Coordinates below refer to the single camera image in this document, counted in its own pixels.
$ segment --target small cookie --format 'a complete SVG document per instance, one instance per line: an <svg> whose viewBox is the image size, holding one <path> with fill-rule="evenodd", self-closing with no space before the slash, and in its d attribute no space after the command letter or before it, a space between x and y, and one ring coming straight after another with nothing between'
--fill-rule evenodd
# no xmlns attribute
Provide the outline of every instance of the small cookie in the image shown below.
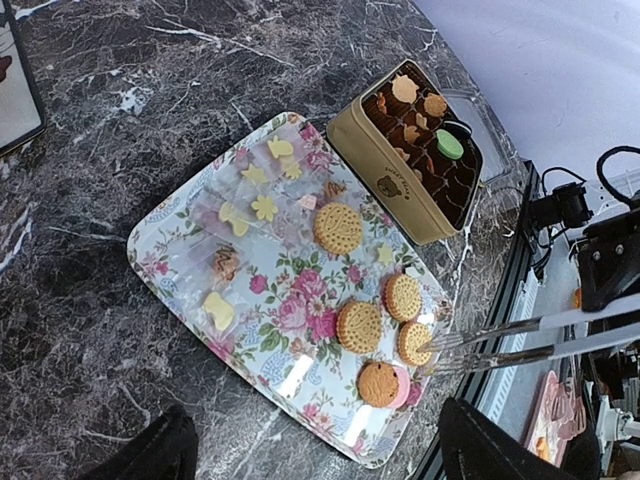
<svg viewBox="0 0 640 480"><path fill-rule="evenodd" d="M418 98L418 87L407 75L396 75L391 82L391 93L403 103L413 103Z"/></svg>
<svg viewBox="0 0 640 480"><path fill-rule="evenodd" d="M407 163L409 161L409 159L411 158L411 155L409 155L407 152L405 152L404 150L402 150L399 147L395 147L395 151L398 152L398 155L400 155L400 158L402 158L404 163Z"/></svg>
<svg viewBox="0 0 640 480"><path fill-rule="evenodd" d="M418 125L423 130L429 130L429 126L427 125L427 117L423 117L419 112L416 112L416 125Z"/></svg>
<svg viewBox="0 0 640 480"><path fill-rule="evenodd" d="M384 408L398 396L398 376L388 363L376 362L365 366L357 381L358 393L372 407Z"/></svg>
<svg viewBox="0 0 640 480"><path fill-rule="evenodd" d="M378 99L376 100L376 103L378 104L378 110L380 110L382 113L384 113L385 115L387 114L387 101L384 98L384 95L382 92L378 92Z"/></svg>
<svg viewBox="0 0 640 480"><path fill-rule="evenodd" d="M213 256L213 271L227 282L232 281L240 265L238 252L230 245L223 245Z"/></svg>
<svg viewBox="0 0 640 480"><path fill-rule="evenodd" d="M413 169L413 174L416 176L416 178L418 180L420 180L420 183L422 183L422 172L420 170L418 170L417 168Z"/></svg>
<svg viewBox="0 0 640 480"><path fill-rule="evenodd" d="M424 111L432 117L440 118L447 111L447 101L442 95L430 93L424 99Z"/></svg>
<svg viewBox="0 0 640 480"><path fill-rule="evenodd" d="M403 273L397 273L387 281L385 297L389 313L400 322L413 320L422 308L420 284Z"/></svg>
<svg viewBox="0 0 640 480"><path fill-rule="evenodd" d="M324 182L324 193L329 199L339 197L346 191L347 187L342 183L332 182L331 180Z"/></svg>
<svg viewBox="0 0 640 480"><path fill-rule="evenodd" d="M431 160L429 156L427 156L427 170L429 170L431 175L435 175L436 173L436 167L433 166L433 160Z"/></svg>
<svg viewBox="0 0 640 480"><path fill-rule="evenodd" d="M349 302L340 310L336 331L338 340L350 352L373 352L382 337L380 312L370 303Z"/></svg>
<svg viewBox="0 0 640 480"><path fill-rule="evenodd" d="M410 143L411 145L413 145L415 141L418 138L420 138L420 132L418 132L418 127L413 125L409 125L409 126L405 125L403 135L407 143Z"/></svg>
<svg viewBox="0 0 640 480"><path fill-rule="evenodd" d="M418 349L431 341L429 329L421 323L405 323L398 335L398 353L404 363L412 367L424 365L431 358L431 352Z"/></svg>
<svg viewBox="0 0 640 480"><path fill-rule="evenodd" d="M328 203L320 209L313 225L318 243L327 251L344 255L362 242L362 220L353 208L344 203Z"/></svg>

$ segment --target round cookie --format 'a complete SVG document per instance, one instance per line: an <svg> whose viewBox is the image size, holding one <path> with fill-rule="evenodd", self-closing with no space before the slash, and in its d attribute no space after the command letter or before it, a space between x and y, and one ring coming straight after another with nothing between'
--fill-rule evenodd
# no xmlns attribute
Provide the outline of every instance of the round cookie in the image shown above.
<svg viewBox="0 0 640 480"><path fill-rule="evenodd" d="M432 117L443 117L447 111L447 101L442 95L430 93L424 99L424 111Z"/></svg>
<svg viewBox="0 0 640 480"><path fill-rule="evenodd" d="M464 154L464 147L456 137L446 130L440 129L436 132L438 137L438 151L451 160L459 160Z"/></svg>
<svg viewBox="0 0 640 480"><path fill-rule="evenodd" d="M384 408L396 399L400 384L388 363L370 363L364 367L357 381L358 393L372 407Z"/></svg>
<svg viewBox="0 0 640 480"><path fill-rule="evenodd" d="M413 320L422 308L420 284L404 273L397 273L387 281L385 297L389 313L399 322Z"/></svg>
<svg viewBox="0 0 640 480"><path fill-rule="evenodd" d="M362 220L358 212L344 203L332 202L320 209L313 233L327 251L344 255L362 242Z"/></svg>
<svg viewBox="0 0 640 480"><path fill-rule="evenodd" d="M419 367L431 358L431 352L418 352L425 343L431 341L429 329L421 323L406 323L398 336L398 353L407 365Z"/></svg>
<svg viewBox="0 0 640 480"><path fill-rule="evenodd" d="M336 331L338 340L350 352L373 352L382 337L380 312L370 303L350 302L340 310Z"/></svg>

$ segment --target gold tin box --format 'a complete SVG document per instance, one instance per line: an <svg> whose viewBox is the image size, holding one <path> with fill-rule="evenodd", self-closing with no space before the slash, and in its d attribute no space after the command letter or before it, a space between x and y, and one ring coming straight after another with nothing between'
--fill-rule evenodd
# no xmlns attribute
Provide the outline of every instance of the gold tin box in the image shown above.
<svg viewBox="0 0 640 480"><path fill-rule="evenodd" d="M405 60L357 97L327 135L415 243L462 229L482 156L471 129L415 62Z"/></svg>

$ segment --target yellow flower-shaped candy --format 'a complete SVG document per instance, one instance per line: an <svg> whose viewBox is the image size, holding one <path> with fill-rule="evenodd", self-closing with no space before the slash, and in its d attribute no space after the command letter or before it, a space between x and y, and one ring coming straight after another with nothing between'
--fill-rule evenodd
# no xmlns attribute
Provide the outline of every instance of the yellow flower-shaped candy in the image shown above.
<svg viewBox="0 0 640 480"><path fill-rule="evenodd" d="M271 197L262 195L258 195L257 200L251 204L251 208L256 211L258 220L266 219L268 222L273 222L273 216L278 213L278 207L273 204Z"/></svg>

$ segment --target white tray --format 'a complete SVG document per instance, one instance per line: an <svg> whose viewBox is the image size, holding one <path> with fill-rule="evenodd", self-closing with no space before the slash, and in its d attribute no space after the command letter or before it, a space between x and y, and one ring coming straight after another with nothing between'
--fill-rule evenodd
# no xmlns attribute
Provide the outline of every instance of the white tray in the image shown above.
<svg viewBox="0 0 640 480"><path fill-rule="evenodd" d="M187 318L178 301L185 292L178 290L175 279L197 266L185 262L188 256L184 255L180 262L174 261L178 258L175 252L186 252L199 242L202 245L211 231L193 223L190 208L203 185L215 182L223 166L236 157L244 158L247 152L263 149L266 140L278 133L274 130L292 127L307 149L300 163L305 174L311 172L317 182L323 176L342 182L350 204L359 204L365 241L345 256L329 255L309 242L296 251L295 258L273 242L264 242L265 251L256 242L250 265L239 271L231 284L250 308L239 315L231 332L219 334L203 324L201 316ZM326 202L322 183L307 190L321 203ZM386 268L376 262L375 247L383 243L394 252L394 261ZM385 279L407 265L422 275L424 306L418 321L433 333L450 328L453 315L440 285L382 207L315 128L290 112L252 132L147 215L129 237L128 257L145 284L223 362L318 437L367 468L380 467L389 459L429 382L421 371L409 368L409 398L397 410L370 407L358 396L357 374L367 361L404 366L395 348L399 324L382 305ZM352 298L380 306L384 331L374 354L350 353L335 338L335 312ZM312 303L324 306L324 313L307 313Z"/></svg>

